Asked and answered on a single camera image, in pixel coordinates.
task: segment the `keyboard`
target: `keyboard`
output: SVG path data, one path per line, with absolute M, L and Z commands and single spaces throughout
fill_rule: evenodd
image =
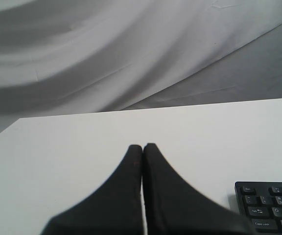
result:
M 282 183 L 236 182 L 240 214 L 259 233 L 282 234 Z

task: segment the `black foam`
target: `black foam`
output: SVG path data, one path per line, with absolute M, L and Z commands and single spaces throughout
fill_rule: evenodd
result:
M 131 145 L 109 179 L 84 201 L 53 217 L 42 234 L 142 235 L 141 158 L 142 148 Z
M 184 181 L 155 144 L 145 147 L 142 165 L 149 235 L 255 233 L 246 218 L 221 207 Z

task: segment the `black object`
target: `black object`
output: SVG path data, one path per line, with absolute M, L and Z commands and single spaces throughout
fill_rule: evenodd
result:
M 142 148 L 131 145 L 109 179 L 87 199 L 52 218 L 43 235 L 142 235 Z
M 186 183 L 155 144 L 145 147 L 142 165 L 149 235 L 255 233 L 246 218 L 219 206 Z
M 248 196 L 245 187 L 253 189 L 256 194 Z M 258 232 L 282 234 L 282 183 L 236 182 L 235 192 L 240 213 L 252 221 Z M 257 202 L 255 207 L 248 203 L 247 197 Z

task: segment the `white tabletop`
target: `white tabletop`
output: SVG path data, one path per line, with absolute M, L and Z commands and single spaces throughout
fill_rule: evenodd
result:
M 282 181 L 282 99 L 20 119 L 0 134 L 0 235 L 40 233 L 147 142 L 236 210 L 235 181 Z

